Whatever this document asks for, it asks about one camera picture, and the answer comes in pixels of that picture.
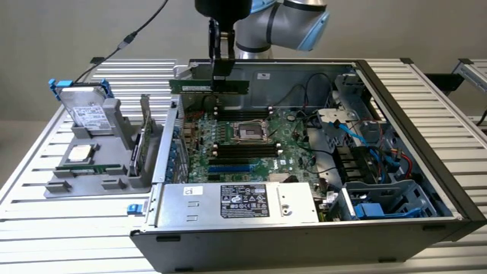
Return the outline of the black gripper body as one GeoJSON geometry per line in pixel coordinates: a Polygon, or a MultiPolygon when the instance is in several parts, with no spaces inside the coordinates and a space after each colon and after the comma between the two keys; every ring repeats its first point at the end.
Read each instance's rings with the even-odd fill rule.
{"type": "Polygon", "coordinates": [[[195,0],[197,12],[216,20],[241,20],[251,13],[251,0],[195,0]]]}

